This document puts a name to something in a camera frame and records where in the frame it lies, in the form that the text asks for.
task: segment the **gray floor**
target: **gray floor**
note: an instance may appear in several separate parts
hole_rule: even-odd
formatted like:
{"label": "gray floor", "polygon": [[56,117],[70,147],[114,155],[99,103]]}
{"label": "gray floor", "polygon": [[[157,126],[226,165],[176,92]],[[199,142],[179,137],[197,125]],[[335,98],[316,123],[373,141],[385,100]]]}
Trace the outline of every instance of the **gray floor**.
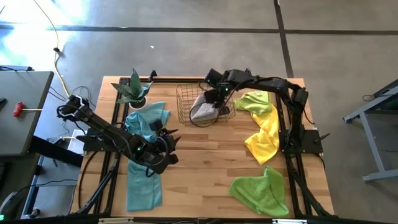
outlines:
{"label": "gray floor", "polygon": [[[61,25],[277,28],[272,0],[38,2]],[[398,1],[280,0],[280,5],[286,29],[398,30]],[[55,34],[39,29],[48,21],[33,3],[10,3],[0,21],[35,25],[0,30],[0,64],[53,70]],[[132,67],[141,75],[155,69],[159,75],[203,76],[210,68],[249,67],[264,76],[287,76],[279,34],[60,31],[59,35],[64,53],[60,73],[70,90],[90,86],[93,101],[103,76],[129,75]],[[345,124],[342,117],[364,104],[363,95],[398,77],[398,35],[289,34],[287,43],[294,77],[304,78],[310,92],[314,120],[321,133],[331,133],[323,146],[336,214],[396,222],[398,178],[362,181],[361,176],[375,172],[376,165],[361,125]],[[52,86],[63,93],[58,78]],[[60,103],[47,97],[36,135],[50,138],[65,132],[55,117]],[[397,155],[389,158],[397,166]]]}

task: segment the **lime green cloth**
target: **lime green cloth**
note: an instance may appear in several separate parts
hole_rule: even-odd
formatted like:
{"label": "lime green cloth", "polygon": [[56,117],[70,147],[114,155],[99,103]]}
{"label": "lime green cloth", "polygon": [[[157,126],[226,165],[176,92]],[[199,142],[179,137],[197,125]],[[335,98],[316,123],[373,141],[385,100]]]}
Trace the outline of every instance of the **lime green cloth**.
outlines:
{"label": "lime green cloth", "polygon": [[259,215],[284,217],[289,214],[285,205],[284,178],[271,167],[264,168],[262,177],[235,178],[229,193]]}
{"label": "lime green cloth", "polygon": [[269,94],[266,91],[254,91],[245,93],[239,100],[235,101],[238,110],[248,110],[255,115],[271,111]]}

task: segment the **yellow cloth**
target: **yellow cloth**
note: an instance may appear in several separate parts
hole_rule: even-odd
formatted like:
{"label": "yellow cloth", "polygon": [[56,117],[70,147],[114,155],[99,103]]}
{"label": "yellow cloth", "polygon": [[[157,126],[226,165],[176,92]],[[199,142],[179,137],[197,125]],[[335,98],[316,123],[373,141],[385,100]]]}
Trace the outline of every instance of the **yellow cloth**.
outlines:
{"label": "yellow cloth", "polygon": [[260,126],[260,132],[245,140],[244,144],[260,164],[274,156],[279,148],[279,121],[274,105],[270,113],[255,115],[252,118]]}

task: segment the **wooden tabletop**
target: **wooden tabletop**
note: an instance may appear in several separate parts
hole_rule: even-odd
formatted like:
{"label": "wooden tabletop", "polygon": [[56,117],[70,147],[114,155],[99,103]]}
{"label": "wooden tabletop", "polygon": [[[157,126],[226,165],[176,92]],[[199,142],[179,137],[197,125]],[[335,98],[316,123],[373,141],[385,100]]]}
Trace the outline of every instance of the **wooden tabletop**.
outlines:
{"label": "wooden tabletop", "polygon": [[[118,83],[119,79],[120,77],[104,77],[99,93],[96,113],[108,122],[111,122],[116,98],[116,90],[111,83]],[[302,78],[290,78],[289,81],[304,86]],[[235,177],[261,176],[264,166],[271,166],[284,176],[285,202],[290,210],[287,218],[293,218],[294,211],[284,155],[278,152],[263,166],[260,166],[244,145],[244,140],[259,131],[259,126],[253,121],[249,112],[236,111],[236,115],[228,122],[216,123],[208,128],[184,126],[178,121],[175,91],[177,85],[181,85],[181,83],[154,83],[147,95],[149,103],[166,102],[166,109],[171,111],[166,128],[179,129],[173,135],[181,136],[175,151],[179,162],[168,166],[162,174],[163,205],[155,207],[151,211],[126,211],[128,159],[122,156],[111,216],[269,218],[267,215],[256,214],[230,196],[228,189]],[[244,91],[239,91],[234,94],[233,98],[237,99],[243,93]],[[308,104],[305,110],[308,117],[312,119]],[[122,110],[118,116],[119,120],[121,120],[121,113]],[[314,128],[306,119],[303,119],[303,123],[306,129]],[[82,169],[89,155],[85,156]],[[81,185],[82,204],[89,199],[98,186],[103,158],[104,152],[99,152],[88,164]],[[310,154],[302,154],[302,158],[308,188],[325,210],[333,213],[328,183],[320,158]],[[75,190],[71,212],[78,209],[77,189],[78,187]],[[304,211],[302,194],[298,186],[297,189],[300,208]],[[105,189],[104,195],[108,195],[108,187]],[[101,211],[104,209],[106,199],[107,197],[103,197]]]}

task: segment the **wire basket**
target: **wire basket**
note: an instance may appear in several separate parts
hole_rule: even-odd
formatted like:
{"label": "wire basket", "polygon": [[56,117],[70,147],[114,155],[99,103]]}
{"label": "wire basket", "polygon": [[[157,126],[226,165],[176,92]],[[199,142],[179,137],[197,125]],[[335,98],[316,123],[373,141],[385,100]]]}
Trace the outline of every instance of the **wire basket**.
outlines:
{"label": "wire basket", "polygon": [[[177,92],[177,107],[178,107],[178,120],[184,125],[192,125],[190,121],[190,110],[196,98],[203,94],[205,90],[210,90],[211,86],[206,83],[192,83],[186,85],[177,85],[175,88]],[[201,121],[194,121],[196,125],[206,126],[215,122],[227,121],[235,116],[235,106],[233,99],[229,100],[225,107],[229,108],[229,113],[218,116],[218,119],[211,118]]]}

